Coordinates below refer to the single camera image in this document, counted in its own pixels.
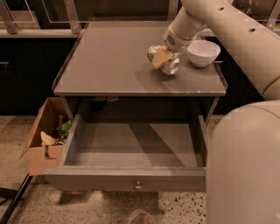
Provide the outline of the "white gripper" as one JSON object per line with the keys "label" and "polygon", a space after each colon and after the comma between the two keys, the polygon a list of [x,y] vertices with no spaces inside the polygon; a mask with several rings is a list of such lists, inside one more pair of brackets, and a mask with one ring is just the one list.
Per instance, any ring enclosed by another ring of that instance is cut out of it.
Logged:
{"label": "white gripper", "polygon": [[158,46],[154,53],[152,65],[159,69],[171,57],[170,51],[174,53],[182,52],[190,45],[192,36],[182,27],[170,24],[164,33],[164,43],[166,46]]}

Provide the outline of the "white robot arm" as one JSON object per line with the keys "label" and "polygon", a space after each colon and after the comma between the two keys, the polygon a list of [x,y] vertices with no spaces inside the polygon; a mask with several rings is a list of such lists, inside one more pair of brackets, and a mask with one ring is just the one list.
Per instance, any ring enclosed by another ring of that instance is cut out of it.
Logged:
{"label": "white robot arm", "polygon": [[180,2],[166,49],[180,52],[209,27],[244,73],[230,81],[211,136],[206,224],[280,224],[280,37],[233,0]]}

